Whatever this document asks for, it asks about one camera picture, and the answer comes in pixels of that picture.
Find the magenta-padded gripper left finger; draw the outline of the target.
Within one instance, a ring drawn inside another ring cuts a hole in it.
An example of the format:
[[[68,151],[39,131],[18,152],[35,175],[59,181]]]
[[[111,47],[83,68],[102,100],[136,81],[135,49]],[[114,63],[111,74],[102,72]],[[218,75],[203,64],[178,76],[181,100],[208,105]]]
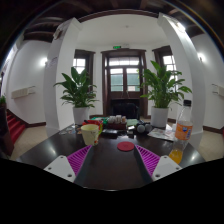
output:
[[[92,157],[93,147],[91,145],[85,146],[69,156],[58,156],[44,170],[82,186]]]

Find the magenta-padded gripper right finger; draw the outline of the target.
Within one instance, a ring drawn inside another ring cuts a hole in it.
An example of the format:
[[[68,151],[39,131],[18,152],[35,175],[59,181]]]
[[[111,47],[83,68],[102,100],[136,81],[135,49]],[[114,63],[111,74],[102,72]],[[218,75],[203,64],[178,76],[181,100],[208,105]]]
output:
[[[158,156],[139,145],[135,146],[134,153],[145,179],[157,181],[181,170],[181,167],[167,155]]]

